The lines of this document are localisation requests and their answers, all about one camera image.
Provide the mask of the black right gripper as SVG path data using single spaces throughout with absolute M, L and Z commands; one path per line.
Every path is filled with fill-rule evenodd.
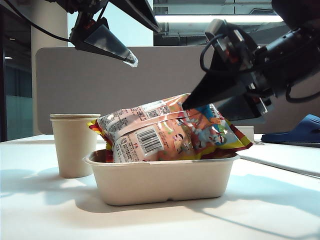
M 183 102 L 184 110 L 223 101 L 218 111 L 229 121 L 257 120 L 271 109 L 271 91 L 248 91 L 256 73 L 271 66 L 259 62 L 263 48 L 240 27 L 217 25 L 217 76 L 206 73 Z

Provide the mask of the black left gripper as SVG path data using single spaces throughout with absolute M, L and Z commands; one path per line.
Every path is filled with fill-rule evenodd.
M 117 8 L 131 16 L 146 28 L 161 31 L 153 9 L 147 0 L 110 0 Z M 107 0 L 57 0 L 67 13 L 84 12 L 96 14 L 104 8 Z M 108 56 L 123 61 L 131 67 L 138 66 L 138 58 L 108 28 L 106 18 L 97 21 L 79 18 L 69 35 L 76 50 Z

